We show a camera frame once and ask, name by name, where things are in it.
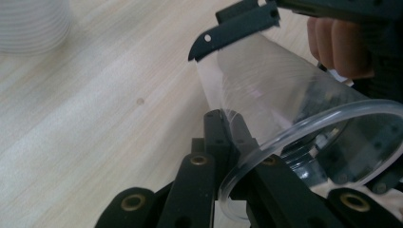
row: clear plastic container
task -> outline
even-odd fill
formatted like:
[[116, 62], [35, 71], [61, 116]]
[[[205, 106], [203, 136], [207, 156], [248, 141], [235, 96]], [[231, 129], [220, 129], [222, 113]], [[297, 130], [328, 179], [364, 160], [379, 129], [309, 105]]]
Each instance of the clear plastic container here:
[[[209, 55], [198, 70], [241, 153], [219, 192], [231, 219], [247, 219], [229, 206], [233, 187], [271, 154], [315, 189], [362, 185], [403, 152], [402, 104], [370, 100], [260, 34]], [[253, 150], [236, 139], [239, 115], [258, 142]]]
[[70, 26], [69, 0], [1, 0], [0, 54], [31, 55], [57, 47]]

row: stacked plastic cups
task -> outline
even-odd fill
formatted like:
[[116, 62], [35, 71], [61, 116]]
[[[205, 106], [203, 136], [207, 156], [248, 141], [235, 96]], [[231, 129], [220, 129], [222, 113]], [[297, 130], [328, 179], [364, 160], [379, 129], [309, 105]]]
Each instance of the stacked plastic cups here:
[[48, 51], [63, 43], [69, 26], [68, 0], [1, 0], [0, 53]]

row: translucent cup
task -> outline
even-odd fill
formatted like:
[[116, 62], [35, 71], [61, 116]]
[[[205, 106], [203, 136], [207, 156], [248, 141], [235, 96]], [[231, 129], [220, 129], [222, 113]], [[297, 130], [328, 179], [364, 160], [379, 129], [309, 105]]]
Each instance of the translucent cup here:
[[[209, 55], [198, 70], [210, 107], [226, 114], [241, 153], [219, 192], [231, 219], [247, 217], [229, 206], [230, 192], [271, 154], [314, 189], [362, 185], [403, 152], [402, 104], [368, 99], [260, 34]], [[239, 119], [257, 146], [237, 139]]]
[[1, 0], [0, 54], [37, 54], [59, 46], [70, 26], [69, 0]]

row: finger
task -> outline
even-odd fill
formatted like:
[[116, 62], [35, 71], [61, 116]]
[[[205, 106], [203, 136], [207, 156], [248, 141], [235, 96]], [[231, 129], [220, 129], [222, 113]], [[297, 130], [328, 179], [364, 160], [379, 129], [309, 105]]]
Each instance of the finger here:
[[359, 25], [336, 20], [332, 36], [337, 73], [351, 79], [371, 76], [370, 57], [361, 39]]
[[334, 68], [332, 47], [332, 26], [334, 19], [318, 18], [315, 26], [317, 49], [320, 62], [327, 68]]
[[317, 24], [316, 17], [310, 17], [306, 23], [307, 30], [308, 30], [308, 44], [309, 44], [309, 50], [311, 51], [311, 54], [318, 61], [320, 61], [319, 50], [317, 49], [317, 34], [315, 32], [316, 24]]

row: wooden table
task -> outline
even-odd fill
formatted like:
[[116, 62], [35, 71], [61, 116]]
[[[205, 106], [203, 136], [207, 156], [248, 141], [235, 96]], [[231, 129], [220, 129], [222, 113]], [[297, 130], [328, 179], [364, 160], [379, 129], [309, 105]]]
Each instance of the wooden table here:
[[[171, 182], [209, 110], [188, 51], [232, 3], [71, 0], [62, 46], [1, 56], [0, 227], [92, 227], [122, 190]], [[280, 15], [266, 34], [314, 63], [306, 18]]]

